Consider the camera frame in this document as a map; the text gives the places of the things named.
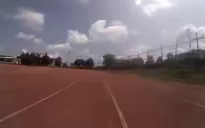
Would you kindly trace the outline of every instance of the track lane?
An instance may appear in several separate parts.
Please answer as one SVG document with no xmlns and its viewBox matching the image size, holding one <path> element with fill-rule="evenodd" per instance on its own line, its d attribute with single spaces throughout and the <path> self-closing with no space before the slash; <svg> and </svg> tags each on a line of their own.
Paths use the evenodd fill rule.
<svg viewBox="0 0 205 128">
<path fill-rule="evenodd" d="M 78 82 L 66 92 L 0 124 L 0 128 L 120 128 L 102 80 Z"/>
</svg>

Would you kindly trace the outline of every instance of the pole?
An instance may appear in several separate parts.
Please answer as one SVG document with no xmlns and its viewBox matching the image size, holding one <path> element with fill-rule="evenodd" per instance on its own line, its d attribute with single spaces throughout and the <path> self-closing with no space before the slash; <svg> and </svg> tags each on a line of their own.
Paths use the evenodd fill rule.
<svg viewBox="0 0 205 128">
<path fill-rule="evenodd" d="M 191 29 L 189 30 L 189 51 L 191 52 Z"/>
<path fill-rule="evenodd" d="M 196 44 L 197 44 L 197 57 L 199 57 L 199 42 L 198 42 L 198 33 L 196 32 Z"/>
<path fill-rule="evenodd" d="M 178 39 L 176 39 L 175 56 L 177 55 L 177 49 L 178 49 Z"/>
<path fill-rule="evenodd" d="M 161 50 L 161 58 L 163 60 L 163 45 L 162 44 L 160 45 L 160 50 Z"/>
</svg>

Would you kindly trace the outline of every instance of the white cloud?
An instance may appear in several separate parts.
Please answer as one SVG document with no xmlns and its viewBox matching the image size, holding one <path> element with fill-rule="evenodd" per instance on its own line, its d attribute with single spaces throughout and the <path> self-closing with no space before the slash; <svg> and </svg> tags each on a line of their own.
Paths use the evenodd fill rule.
<svg viewBox="0 0 205 128">
<path fill-rule="evenodd" d="M 27 52 L 29 52 L 26 48 L 23 48 L 22 50 L 21 50 L 21 52 L 23 52 L 23 53 L 27 53 Z"/>
<path fill-rule="evenodd" d="M 71 45 L 69 43 L 50 44 L 47 46 L 47 49 L 50 51 L 68 50 L 71 49 Z"/>
<path fill-rule="evenodd" d="M 59 56 L 61 56 L 61 55 L 60 55 L 59 52 L 55 52 L 55 53 L 49 53 L 48 56 L 49 56 L 50 58 L 57 58 L 57 57 L 59 57 Z"/>
<path fill-rule="evenodd" d="M 197 33 L 199 37 L 205 36 L 205 26 L 197 27 L 193 24 L 189 24 L 182 27 L 180 34 L 188 38 L 195 38 L 195 33 Z"/>
<path fill-rule="evenodd" d="M 146 15 L 153 16 L 158 10 L 172 6 L 169 0 L 153 0 L 150 4 L 142 5 L 142 9 Z"/>
<path fill-rule="evenodd" d="M 24 27 L 34 31 L 41 31 L 45 22 L 45 15 L 43 13 L 26 8 L 18 9 L 17 14 L 11 17 L 14 20 L 21 21 Z"/>
<path fill-rule="evenodd" d="M 179 39 L 181 39 L 181 41 L 195 39 L 196 33 L 198 37 L 205 37 L 205 26 L 185 25 L 180 30 Z M 199 47 L 205 49 L 205 39 L 199 41 Z"/>
<path fill-rule="evenodd" d="M 135 5 L 140 5 L 142 3 L 142 0 L 135 0 Z"/>
<path fill-rule="evenodd" d="M 35 44 L 44 43 L 43 39 L 37 38 L 35 35 L 32 35 L 32 34 L 25 34 L 23 32 L 19 32 L 18 34 L 15 35 L 15 37 L 17 39 L 25 40 L 25 41 L 32 42 Z"/>
<path fill-rule="evenodd" d="M 68 41 L 71 43 L 83 44 L 88 42 L 88 38 L 85 34 L 79 33 L 78 31 L 69 30 Z"/>
<path fill-rule="evenodd" d="M 121 22 L 117 21 L 113 22 L 113 25 L 106 26 L 106 20 L 98 20 L 94 24 L 91 25 L 91 28 L 89 30 L 89 38 L 92 41 L 96 42 L 123 42 L 126 41 L 126 39 L 129 36 L 129 30 L 126 25 L 120 24 Z"/>
</svg>

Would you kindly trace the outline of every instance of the tree canopy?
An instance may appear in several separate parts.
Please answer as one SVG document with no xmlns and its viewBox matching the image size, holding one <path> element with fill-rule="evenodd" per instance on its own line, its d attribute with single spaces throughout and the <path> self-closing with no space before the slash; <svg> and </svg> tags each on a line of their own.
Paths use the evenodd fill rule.
<svg viewBox="0 0 205 128">
<path fill-rule="evenodd" d="M 104 59 L 103 64 L 107 68 L 111 68 L 112 66 L 114 66 L 116 64 L 116 58 L 115 58 L 115 55 L 113 55 L 113 54 L 110 54 L 110 53 L 105 54 L 103 56 L 103 59 Z"/>
</svg>

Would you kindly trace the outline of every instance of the treeline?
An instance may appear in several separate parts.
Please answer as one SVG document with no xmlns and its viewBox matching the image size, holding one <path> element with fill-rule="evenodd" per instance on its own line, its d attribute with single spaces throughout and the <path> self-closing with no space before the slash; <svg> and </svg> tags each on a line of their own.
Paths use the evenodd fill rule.
<svg viewBox="0 0 205 128">
<path fill-rule="evenodd" d="M 62 66 L 62 58 L 56 57 L 51 58 L 47 53 L 41 54 L 36 52 L 22 52 L 18 57 L 20 59 L 20 63 L 23 65 L 35 65 L 35 66 Z"/>
<path fill-rule="evenodd" d="M 76 68 L 93 68 L 94 61 L 92 58 L 84 59 L 76 59 L 73 63 L 73 66 Z"/>
<path fill-rule="evenodd" d="M 141 57 L 129 59 L 117 59 L 115 55 L 106 54 L 103 56 L 104 68 L 110 69 L 125 69 L 138 67 L 190 67 L 200 68 L 205 67 L 205 50 L 198 49 L 190 52 L 173 55 L 168 53 L 166 57 L 148 55 L 146 60 Z"/>
</svg>

